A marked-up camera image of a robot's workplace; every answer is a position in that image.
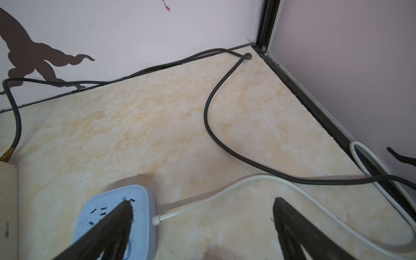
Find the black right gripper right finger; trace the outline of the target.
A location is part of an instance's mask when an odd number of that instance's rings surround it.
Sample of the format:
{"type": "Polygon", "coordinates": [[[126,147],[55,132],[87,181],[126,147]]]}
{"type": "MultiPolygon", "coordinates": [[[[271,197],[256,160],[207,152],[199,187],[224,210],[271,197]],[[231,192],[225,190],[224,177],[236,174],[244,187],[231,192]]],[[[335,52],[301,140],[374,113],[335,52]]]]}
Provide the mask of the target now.
{"type": "Polygon", "coordinates": [[[353,260],[286,200],[277,197],[273,205],[274,225],[285,260],[353,260]]]}

